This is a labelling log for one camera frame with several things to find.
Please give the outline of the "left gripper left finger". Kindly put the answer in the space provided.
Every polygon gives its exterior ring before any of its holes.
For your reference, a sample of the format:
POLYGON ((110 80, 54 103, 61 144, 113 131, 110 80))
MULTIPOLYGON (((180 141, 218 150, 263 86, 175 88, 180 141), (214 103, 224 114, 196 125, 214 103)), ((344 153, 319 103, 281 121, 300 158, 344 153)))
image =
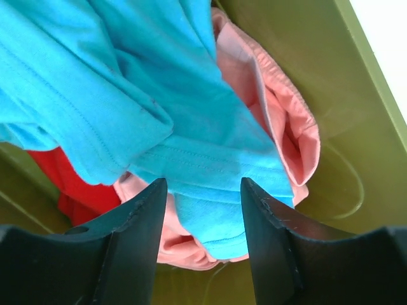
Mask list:
POLYGON ((1 226, 1 303, 149 304, 166 200, 157 179, 64 234, 1 226))

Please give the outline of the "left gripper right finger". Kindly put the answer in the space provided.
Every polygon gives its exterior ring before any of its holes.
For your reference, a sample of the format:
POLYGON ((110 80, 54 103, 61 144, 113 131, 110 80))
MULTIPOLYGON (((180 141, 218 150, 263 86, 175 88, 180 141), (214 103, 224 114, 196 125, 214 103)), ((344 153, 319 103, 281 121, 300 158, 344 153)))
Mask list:
POLYGON ((405 304, 406 228, 353 234, 240 187, 257 304, 405 304))

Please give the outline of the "turquoise t shirt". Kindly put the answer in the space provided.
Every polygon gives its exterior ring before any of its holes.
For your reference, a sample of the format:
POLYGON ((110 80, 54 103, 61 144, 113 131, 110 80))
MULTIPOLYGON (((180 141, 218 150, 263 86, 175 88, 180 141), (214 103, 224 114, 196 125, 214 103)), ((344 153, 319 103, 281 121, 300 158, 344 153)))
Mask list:
POLYGON ((240 181, 291 204, 277 148, 223 79, 208 1, 2 1, 1 140, 89 184, 167 181, 216 259, 248 253, 240 181))

